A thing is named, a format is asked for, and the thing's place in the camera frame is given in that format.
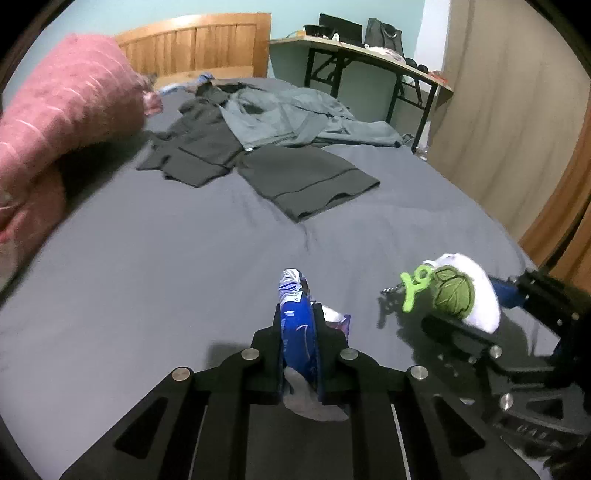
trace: black bag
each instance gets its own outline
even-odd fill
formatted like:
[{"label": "black bag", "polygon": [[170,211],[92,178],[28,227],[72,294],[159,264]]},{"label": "black bag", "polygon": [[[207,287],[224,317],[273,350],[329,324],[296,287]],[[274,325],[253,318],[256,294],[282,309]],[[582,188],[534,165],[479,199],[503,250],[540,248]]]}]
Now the black bag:
[{"label": "black bag", "polygon": [[392,25],[380,22],[377,18],[368,20],[368,27],[365,30],[365,43],[370,47],[383,47],[397,51],[404,57],[402,50],[402,30]]}]

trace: wooden headboard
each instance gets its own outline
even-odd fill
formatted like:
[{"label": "wooden headboard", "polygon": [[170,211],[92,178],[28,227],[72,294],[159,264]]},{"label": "wooden headboard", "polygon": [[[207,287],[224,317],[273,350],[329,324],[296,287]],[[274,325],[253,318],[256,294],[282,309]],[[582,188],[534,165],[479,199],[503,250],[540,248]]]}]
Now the wooden headboard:
[{"label": "wooden headboard", "polygon": [[136,72],[171,81],[210,71],[217,78],[266,77],[271,14],[186,15],[115,36]]}]

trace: metal screw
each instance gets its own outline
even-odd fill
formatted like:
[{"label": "metal screw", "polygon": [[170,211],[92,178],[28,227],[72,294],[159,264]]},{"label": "metal screw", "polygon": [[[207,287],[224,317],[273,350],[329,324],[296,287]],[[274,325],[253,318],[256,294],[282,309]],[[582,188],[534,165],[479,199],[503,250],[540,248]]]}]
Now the metal screw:
[{"label": "metal screw", "polygon": [[398,284],[395,287],[389,287],[382,290],[382,293],[400,293],[404,290],[403,284]]},{"label": "metal screw", "polygon": [[488,350],[488,353],[496,360],[503,354],[503,349],[498,345],[493,345],[491,346],[490,350]]},{"label": "metal screw", "polygon": [[172,376],[177,382],[182,382],[191,376],[191,371],[185,367],[178,367],[173,370]]},{"label": "metal screw", "polygon": [[260,352],[256,348],[245,348],[241,355],[244,360],[256,360]]},{"label": "metal screw", "polygon": [[422,365],[415,365],[410,369],[410,374],[417,380],[425,380],[429,376],[429,370]]},{"label": "metal screw", "polygon": [[513,395],[510,393],[503,395],[499,400],[499,406],[505,411],[509,410],[513,406]]},{"label": "metal screw", "polygon": [[343,348],[340,351],[340,357],[343,360],[355,360],[359,356],[359,352],[354,348]]}]

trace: blue object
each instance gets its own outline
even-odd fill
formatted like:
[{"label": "blue object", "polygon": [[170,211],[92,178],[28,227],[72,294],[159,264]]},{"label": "blue object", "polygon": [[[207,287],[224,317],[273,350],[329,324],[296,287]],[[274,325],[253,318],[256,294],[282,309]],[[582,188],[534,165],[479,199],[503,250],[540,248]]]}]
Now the blue object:
[{"label": "blue object", "polygon": [[525,297],[519,292],[516,284],[496,277],[489,278],[501,307],[512,309],[524,305]]},{"label": "blue object", "polygon": [[279,308],[285,363],[314,386],[317,379],[314,313],[306,278],[296,268],[283,271],[279,283]]},{"label": "blue object", "polygon": [[199,77],[190,82],[185,83],[171,83],[170,85],[163,86],[158,93],[160,95],[167,95],[169,93],[176,92],[179,88],[187,87],[189,85],[201,85],[202,83],[206,83],[210,80],[213,80],[215,77],[209,72],[203,72]]}]

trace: green ball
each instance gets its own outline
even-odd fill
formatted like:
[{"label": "green ball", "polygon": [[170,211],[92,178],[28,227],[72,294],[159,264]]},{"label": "green ball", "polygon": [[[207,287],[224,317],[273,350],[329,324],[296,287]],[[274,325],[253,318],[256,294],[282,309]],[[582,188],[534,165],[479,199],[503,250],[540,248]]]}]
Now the green ball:
[{"label": "green ball", "polygon": [[451,265],[444,265],[433,271],[431,291],[433,308],[462,320],[474,306],[472,279]]}]

